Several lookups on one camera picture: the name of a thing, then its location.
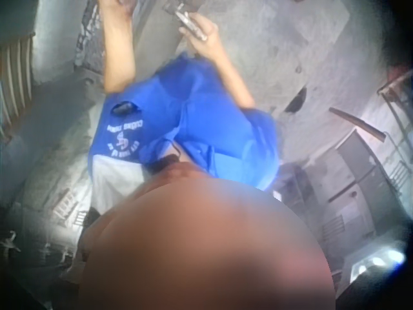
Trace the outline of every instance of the metal bar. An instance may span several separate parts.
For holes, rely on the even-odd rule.
[[[338,199],[339,197],[341,197],[341,195],[343,195],[344,193],[346,193],[349,189],[351,189],[353,186],[355,186],[355,184],[357,184],[357,181],[353,181],[350,184],[348,184],[344,189],[342,189],[341,191],[339,191],[337,194],[335,194],[333,197],[331,197],[327,202],[328,203],[332,203],[334,200]]]
[[[396,150],[396,152],[400,155],[400,158],[402,159],[401,160],[401,162],[403,162],[404,163],[404,165],[407,165],[406,164],[406,159],[403,157],[403,155],[402,155],[402,153],[400,152],[400,150],[399,150],[399,146],[396,144],[396,142],[394,141],[394,139],[393,139],[393,137],[387,132],[387,131],[384,131],[383,132],[389,139],[390,139],[390,141],[392,142],[392,144],[393,144],[393,146],[394,146],[394,149]]]
[[[0,126],[0,136],[2,137],[2,138],[5,138],[6,137],[6,135],[5,135],[5,132],[3,131],[3,128]]]
[[[404,73],[402,76],[397,77],[393,81],[388,82],[385,86],[381,87],[377,93],[378,95],[385,94],[390,88],[395,87],[397,84],[400,84],[403,82],[405,79],[411,78],[413,76],[413,70],[409,70],[406,73]]]
[[[7,62],[7,78],[8,78],[8,89],[10,90],[10,97],[12,98],[12,103],[14,106],[14,111],[16,116],[19,116],[19,109],[17,108],[17,104],[15,102],[14,96],[14,87],[13,87],[13,77],[12,77],[12,56],[10,52],[10,46],[7,46],[7,54],[6,54],[6,62]]]
[[[30,55],[32,54],[32,40],[33,37],[29,37],[27,40],[27,51],[26,51],[26,81],[27,81],[27,92],[28,92],[28,98],[31,101],[32,100],[32,75],[31,75],[31,69],[32,69],[32,58]]]
[[[372,125],[369,125],[365,121],[348,114],[346,112],[343,112],[341,110],[338,110],[336,108],[330,108],[329,111],[346,121],[351,122],[353,125],[360,127],[361,129],[367,131],[369,134],[371,134],[373,137],[377,138],[379,141],[384,142],[386,140],[386,135],[382,133],[380,130],[374,128]]]
[[[26,108],[25,103],[25,92],[23,91],[23,78],[21,76],[21,43],[20,40],[17,42],[17,78],[19,80],[19,92],[21,96],[21,104],[23,108]]]
[[[7,110],[5,94],[3,93],[3,84],[1,81],[0,81],[0,103],[3,108],[3,112],[6,114],[6,119],[7,119],[8,124],[12,126],[12,120],[10,119],[10,114],[8,113],[8,110]]]
[[[394,91],[393,88],[389,89],[388,93],[396,100],[396,104],[398,105],[398,107],[406,114],[410,123],[413,124],[412,109],[408,105],[403,104],[403,102],[401,102],[399,95]]]
[[[406,140],[406,143],[410,149],[410,151],[413,154],[413,145],[411,144],[409,138],[408,138],[408,134],[405,130],[405,127],[403,126],[403,123],[401,122],[397,112],[394,110],[392,104],[390,103],[390,101],[387,99],[386,95],[383,93],[381,94],[381,96],[383,97],[383,99],[386,101],[388,108],[390,109],[390,111],[392,111],[394,119],[396,120],[397,124],[399,125],[399,128],[401,130],[401,133],[403,134],[404,139]]]

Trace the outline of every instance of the blue t-shirt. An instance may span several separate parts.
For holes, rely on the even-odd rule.
[[[241,110],[204,59],[180,55],[147,81],[109,96],[89,154],[147,165],[175,141],[214,177],[265,190],[279,167],[276,127]]]

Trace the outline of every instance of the concrete floor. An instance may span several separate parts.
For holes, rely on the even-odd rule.
[[[361,117],[367,107],[374,109],[369,101],[385,82],[379,8],[373,1],[342,2],[350,12],[350,20],[309,79],[303,108],[295,115],[282,114],[278,118],[286,162],[311,161],[344,138],[352,125],[337,119],[328,108]]]
[[[71,10],[74,16],[79,17],[85,1],[76,1],[77,7]],[[385,77],[385,67],[380,52],[381,15],[371,1],[342,0],[342,2],[350,13],[350,19],[337,42],[326,55],[327,58],[308,77],[308,96],[304,107],[295,115],[281,114],[278,117],[282,128],[284,162],[311,162],[352,130],[350,124],[329,114],[329,107],[337,107],[356,116],[376,109],[375,104],[370,101],[375,98],[374,93],[384,82]],[[51,5],[55,6],[56,12],[68,8],[64,3],[61,6],[57,5],[57,1],[52,1]],[[72,24],[67,21],[67,23],[74,31],[76,28],[74,22]],[[56,36],[60,30],[53,30],[50,35]],[[39,37],[43,38],[46,44],[47,35],[40,33]],[[76,48],[74,36],[70,34],[64,38],[65,42],[62,46],[70,42],[69,50],[74,51]],[[65,68],[68,68],[68,60],[72,56],[74,58],[74,55],[72,52],[67,52],[62,55],[59,62],[56,57],[59,50],[60,47],[53,49],[50,59],[60,64],[57,67],[62,68],[62,71],[58,71],[62,74],[66,72]],[[36,57],[38,72],[42,72],[39,76],[52,78],[49,65],[42,67],[41,59],[44,56]],[[87,147],[77,148],[74,145],[80,145],[78,142],[85,140],[90,142],[94,135],[93,128],[96,127],[103,104],[103,97],[99,91],[94,92],[93,100],[96,106],[89,114],[84,114],[77,121],[58,146],[47,152],[27,179],[23,202],[28,207],[36,210],[49,208],[55,196],[67,187],[72,188],[79,200],[86,202],[82,207],[88,207],[90,193],[85,192],[85,188],[89,188],[90,183],[87,174],[84,173]],[[45,202],[46,198],[50,198],[48,203]]]
[[[378,8],[372,4],[373,1],[341,0],[341,2],[345,5],[350,18],[347,24],[343,25],[343,31],[336,38],[334,46],[324,51],[325,55],[323,60],[320,60],[320,64],[313,66],[306,79],[300,81],[301,86],[307,84],[308,89],[304,107],[295,115],[277,113],[277,121],[282,128],[281,157],[284,162],[310,165],[353,129],[352,125],[331,115],[328,112],[329,107],[336,107],[362,117],[378,129],[390,132],[396,143],[401,142],[397,124],[383,101],[375,95],[375,91],[384,84],[386,73],[381,55],[383,17]],[[86,0],[39,0],[39,3],[34,24],[37,35],[34,43],[33,70],[35,81],[42,84],[61,79],[62,76],[73,72],[77,37],[81,29]],[[295,55],[292,54],[291,57],[296,61]],[[237,62],[237,65],[242,66],[242,62]],[[291,74],[288,72],[285,74],[291,78]],[[90,87],[86,96],[96,105],[81,114],[79,111],[82,109],[82,104],[77,102],[76,105],[79,107],[71,106],[71,113],[68,114],[65,113],[67,111],[65,105],[70,104],[68,102],[70,96],[65,96],[63,101],[54,94],[52,99],[59,104],[52,105],[53,102],[47,100],[47,104],[36,112],[38,115],[35,119],[40,120],[41,125],[39,122],[37,125],[41,130],[30,131],[27,125],[26,134],[15,139],[18,153],[9,154],[9,160],[14,162],[13,169],[15,169],[8,170],[10,176],[13,176],[11,179],[17,178],[15,183],[18,184],[19,180],[23,180],[23,174],[32,169],[18,199],[22,210],[25,208],[36,214],[45,214],[66,188],[71,188],[74,196],[81,202],[79,210],[89,208],[91,190],[86,170],[86,155],[105,97],[96,87]],[[70,129],[68,129],[69,123],[73,124]],[[59,140],[57,134],[62,138],[56,144],[55,142]],[[391,174],[400,159],[397,158],[398,155],[394,156],[396,153],[389,140],[378,143],[369,135],[361,134],[376,152],[386,171]],[[405,143],[400,144],[403,156],[408,156],[409,151],[405,150]],[[30,159],[30,164],[34,165],[32,161],[37,160],[34,169],[33,167],[29,169],[27,165],[19,168],[16,162],[19,157],[13,154],[20,153],[25,155],[21,157],[23,161],[33,158]],[[402,200],[405,203],[409,203],[411,199],[411,189],[411,183],[404,186]],[[60,236],[51,231],[48,234]],[[77,236],[77,232],[64,232],[62,235],[66,235],[61,238],[66,238],[66,242],[73,244],[76,242],[73,236]]]
[[[86,0],[39,0],[34,25],[33,77],[37,84],[74,70]]]

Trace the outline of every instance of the gray floor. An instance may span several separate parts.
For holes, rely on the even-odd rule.
[[[62,76],[73,72],[86,0],[39,2],[35,22],[35,81],[39,84],[57,79],[64,81]],[[356,116],[371,115],[376,109],[374,93],[385,80],[381,55],[382,17],[373,1],[341,2],[350,13],[350,19],[334,46],[329,48],[325,60],[309,74],[304,107],[295,115],[281,113],[277,116],[282,128],[280,137],[284,162],[313,161],[350,132],[352,126],[330,115],[329,107],[337,107]],[[39,89],[40,98],[48,93],[47,87],[42,89]],[[16,185],[26,179],[19,197],[22,208],[36,214],[50,210],[66,188],[71,188],[77,199],[82,201],[82,208],[88,208],[90,181],[86,155],[104,100],[98,88],[92,87],[89,91],[87,97],[96,103],[89,111],[81,102],[65,108],[71,104],[70,98],[76,96],[61,93],[48,96],[48,100],[41,99],[43,106],[33,107],[27,115],[31,123],[25,124],[22,134],[17,135],[12,144],[17,152],[8,154],[13,169],[6,170],[9,175],[5,177],[10,177]],[[40,129],[30,130],[30,124]],[[18,160],[32,166],[19,165]]]
[[[78,5],[83,5],[81,0],[77,2]],[[385,70],[380,54],[381,21],[376,8],[370,1],[343,0],[343,3],[350,12],[350,19],[326,60],[310,76],[307,85],[308,97],[304,107],[296,115],[281,114],[278,117],[284,144],[282,159],[285,162],[315,158],[331,144],[337,143],[352,127],[330,115],[328,108],[338,107],[360,116],[368,105],[369,99],[383,82]],[[96,116],[94,120],[90,120],[92,126],[96,125],[96,121]],[[61,145],[61,147],[70,148],[69,145]],[[41,164],[42,178],[30,178],[45,180],[44,185],[41,185],[42,181],[37,181],[33,189],[26,187],[27,195],[31,197],[30,200],[34,205],[40,203],[35,202],[37,195],[35,192],[38,193],[39,198],[44,197],[42,192],[49,186],[46,180],[56,178],[56,175],[53,177],[44,175],[47,165],[47,162]],[[61,168],[59,171],[50,168],[49,175],[61,174]],[[70,176],[66,178],[69,180],[65,184],[74,182]]]

